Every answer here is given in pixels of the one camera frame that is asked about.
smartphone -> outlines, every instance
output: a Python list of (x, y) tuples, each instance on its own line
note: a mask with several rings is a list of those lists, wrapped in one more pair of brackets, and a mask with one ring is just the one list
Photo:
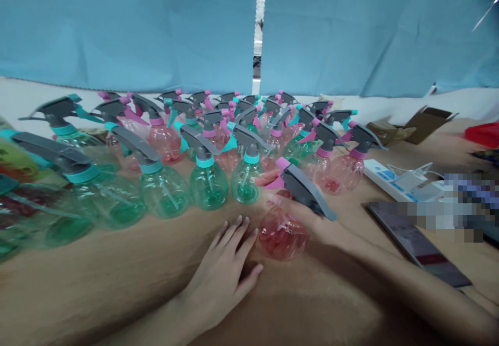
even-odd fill
[(472, 285), (406, 215), (398, 215), (396, 202), (369, 203), (367, 209), (414, 264), (453, 287)]

blue fabric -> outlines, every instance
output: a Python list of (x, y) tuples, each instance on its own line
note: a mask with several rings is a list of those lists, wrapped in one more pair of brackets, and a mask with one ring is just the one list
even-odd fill
[(494, 0), (266, 0), (261, 94), (422, 97), (499, 87)]
[(256, 0), (2, 0), (0, 75), (92, 89), (252, 89)]

human hand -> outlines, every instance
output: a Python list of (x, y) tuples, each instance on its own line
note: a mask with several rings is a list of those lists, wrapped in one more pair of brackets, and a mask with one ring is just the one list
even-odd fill
[[(277, 178), (279, 172), (280, 169), (266, 172), (255, 179), (255, 184), (260, 187), (268, 185)], [(288, 190), (279, 190), (276, 194), (272, 195), (265, 205), (267, 207), (277, 206), (291, 215), (307, 228), (314, 240), (327, 245), (334, 245), (335, 236), (341, 225), (338, 222), (332, 222), (324, 216), (316, 214), (307, 206), (291, 198)]]
[(218, 325), (232, 309), (255, 287), (263, 265), (253, 267), (241, 280), (241, 271), (258, 229), (239, 243), (248, 229), (250, 220), (239, 216), (235, 224), (225, 222), (215, 236), (191, 282), (180, 294), (196, 322), (198, 331), (204, 332)]

wooden table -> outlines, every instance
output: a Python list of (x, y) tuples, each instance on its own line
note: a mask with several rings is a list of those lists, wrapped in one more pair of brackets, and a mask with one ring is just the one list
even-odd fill
[[(459, 137), (476, 123), (455, 120), (420, 145), (403, 142), (371, 156), (407, 168), (433, 161), (439, 172), (487, 167), (468, 155), (480, 146)], [(186, 175), (192, 164), (176, 168)], [(400, 255), (361, 206), (389, 200), (369, 179), (350, 195), (327, 200), (342, 222)], [(126, 230), (94, 231), (69, 246), (19, 254), (0, 265), (0, 344), (91, 344), (184, 288), (222, 223), (243, 214), (258, 226), (263, 201), (245, 206), (230, 197), (217, 211), (192, 207), (170, 221), (147, 216)], [(424, 233), (473, 281), (467, 294), (498, 315), (499, 252)], [(291, 262), (266, 259), (254, 249), (249, 260), (265, 266), (257, 287), (194, 344), (441, 344), (367, 272), (331, 248), (310, 242)]]

cardboard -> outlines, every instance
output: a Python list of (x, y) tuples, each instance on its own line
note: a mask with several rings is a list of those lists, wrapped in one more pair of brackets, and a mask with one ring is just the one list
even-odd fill
[(407, 137), (406, 141), (420, 144), (435, 130), (451, 121), (457, 115), (459, 115), (459, 113), (452, 115), (452, 112), (428, 107), (428, 105), (422, 107), (413, 117), (411, 117), (404, 127), (416, 128), (416, 131), (413, 132), (410, 137)]

